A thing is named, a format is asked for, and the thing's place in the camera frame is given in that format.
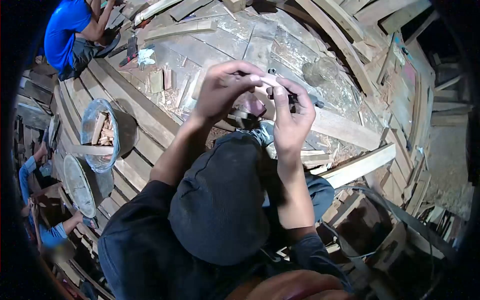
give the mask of finger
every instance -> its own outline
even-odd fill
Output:
[[[307,90],[303,86],[287,78],[277,77],[276,81],[288,89],[291,93],[297,95],[299,106],[297,106],[298,109],[296,113],[308,114],[314,112],[312,101],[308,96]]]
[[[227,61],[212,67],[211,71],[217,74],[220,74],[222,72],[227,74],[233,74],[235,72],[241,71],[246,74],[265,76],[265,72],[260,70],[260,68],[244,60]]]
[[[282,86],[276,86],[273,88],[273,99],[276,109],[276,120],[284,122],[292,118],[290,109],[288,106],[288,94],[287,90]]]
[[[260,81],[260,77],[258,75],[247,75],[243,76],[240,79],[233,79],[229,80],[229,85],[225,89],[226,96],[228,98],[238,97],[241,94],[252,90],[256,86],[261,87],[263,85],[262,81]]]

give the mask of wooden stick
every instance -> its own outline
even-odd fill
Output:
[[[96,123],[95,123],[95,129],[92,135],[92,145],[96,145],[98,143],[100,132],[102,131],[102,128],[103,128],[103,122],[105,121],[106,118],[107,118],[107,114],[104,112],[101,112],[98,115],[98,118],[96,119]]]

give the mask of foot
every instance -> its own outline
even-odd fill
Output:
[[[260,121],[259,128],[252,130],[245,130],[242,132],[248,133],[253,136],[262,147],[267,147],[273,143],[273,126],[274,122],[270,120]]]

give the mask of person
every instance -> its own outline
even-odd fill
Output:
[[[112,50],[104,36],[115,0],[108,0],[100,14],[101,0],[62,0],[47,25],[45,56],[59,71],[59,80],[77,78],[92,58]]]
[[[85,217],[80,210],[68,220],[58,223],[54,227],[48,229],[43,222],[38,219],[39,207],[38,203],[30,197],[30,190],[28,188],[28,177],[36,169],[36,163],[48,154],[48,128],[42,138],[40,148],[29,157],[18,172],[18,179],[20,182],[20,191],[24,201],[24,207],[21,210],[21,216],[25,218],[25,229],[31,242],[35,243],[40,253],[52,250],[56,247],[68,248],[67,237],[68,234],[79,224],[84,223],[87,226],[95,229],[98,228],[98,223],[94,218]]]
[[[315,118],[303,87],[278,77],[275,123],[232,132],[204,151],[213,125],[264,75],[241,60],[211,67],[150,181],[107,223],[99,260],[117,299],[351,297],[314,225],[334,190],[303,171],[300,151]],[[288,93],[298,98],[294,113]],[[277,161],[264,155],[272,141]],[[276,254],[284,246],[289,261]]]

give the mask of wooden board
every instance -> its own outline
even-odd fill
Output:
[[[388,144],[360,158],[320,174],[334,189],[345,185],[395,158],[395,145]]]
[[[188,22],[151,30],[147,33],[145,41],[151,41],[166,36],[214,31],[216,31],[216,22],[214,21]]]
[[[363,40],[363,32],[360,27],[355,23],[353,18],[349,16],[340,5],[336,4],[333,0],[313,0],[320,6],[332,19],[334,19],[342,29],[350,36],[355,42]]]
[[[374,150],[380,145],[381,135],[376,132],[326,109],[315,107],[315,112],[317,116],[313,121],[311,130],[368,150]]]
[[[328,225],[336,228],[360,204],[363,197],[363,194],[358,192],[349,195],[343,204],[337,208],[337,214],[328,222]]]
[[[354,17],[364,25],[375,25],[378,20],[415,1],[418,0],[377,0],[360,10]]]
[[[183,0],[180,4],[175,5],[174,8],[169,10],[168,13],[175,21],[178,22],[188,16],[191,12],[209,4],[212,1],[213,0]]]
[[[432,14],[425,20],[425,22],[418,27],[415,32],[408,37],[408,39],[405,41],[405,46],[408,46],[413,40],[415,40],[433,21],[438,19],[440,15],[438,14],[437,11],[433,11]]]
[[[403,25],[413,20],[413,18],[418,16],[422,11],[426,10],[430,6],[431,3],[429,0],[419,0],[394,12],[388,18],[381,21],[380,25],[387,32],[387,34],[392,34],[400,29]]]
[[[363,63],[337,25],[311,0],[296,1],[317,21],[320,27],[332,38],[333,42],[345,55],[345,59],[357,78],[363,92],[367,96],[373,96],[375,88],[363,67]]]
[[[344,0],[340,7],[349,15],[353,16],[362,9],[370,0]]]
[[[88,68],[119,106],[137,120],[140,127],[165,148],[170,145],[179,128],[170,116],[131,85],[106,60],[92,60]]]

